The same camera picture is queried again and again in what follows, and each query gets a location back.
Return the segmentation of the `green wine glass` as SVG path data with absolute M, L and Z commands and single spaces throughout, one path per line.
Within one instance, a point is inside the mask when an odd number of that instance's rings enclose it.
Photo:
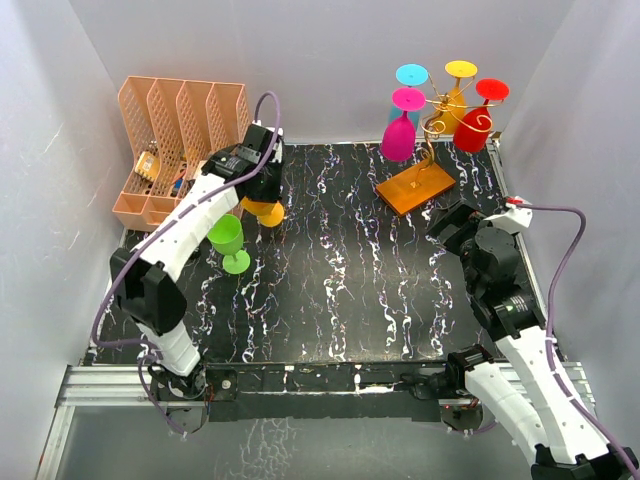
M 244 250 L 244 233 L 241 220 L 232 214 L 223 215 L 207 234 L 214 250 L 223 256 L 222 268 L 225 272 L 239 275 L 251 263 L 250 255 Z

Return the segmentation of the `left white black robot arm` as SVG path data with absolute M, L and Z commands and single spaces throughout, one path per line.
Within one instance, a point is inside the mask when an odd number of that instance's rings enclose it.
M 177 285 L 183 267 L 224 215 L 247 199 L 280 198 L 284 132 L 250 124 L 243 141 L 209 155 L 186 196 L 145 240 L 110 258 L 114 304 L 129 316 L 156 354 L 156 382 L 184 399 L 199 397 L 207 376 L 183 318 L 187 300 Z

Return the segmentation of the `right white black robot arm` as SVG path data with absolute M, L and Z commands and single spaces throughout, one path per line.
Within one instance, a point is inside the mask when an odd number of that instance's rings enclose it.
M 456 255 L 474 316 L 509 361 L 523 389 L 474 345 L 448 355 L 447 388 L 479 399 L 510 434 L 534 479 L 636 479 L 639 460 L 587 409 L 555 349 L 554 301 L 540 311 L 516 281 L 516 237 L 538 206 L 510 197 L 485 215 L 459 201 L 437 211 L 428 234 Z

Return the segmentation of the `yellow-orange wine glass front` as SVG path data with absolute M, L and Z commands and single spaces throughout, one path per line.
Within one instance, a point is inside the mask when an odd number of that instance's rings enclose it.
M 268 228 L 280 225 L 285 217 L 284 207 L 279 201 L 275 203 L 258 202 L 245 197 L 241 201 L 244 210 L 254 215 L 258 222 Z

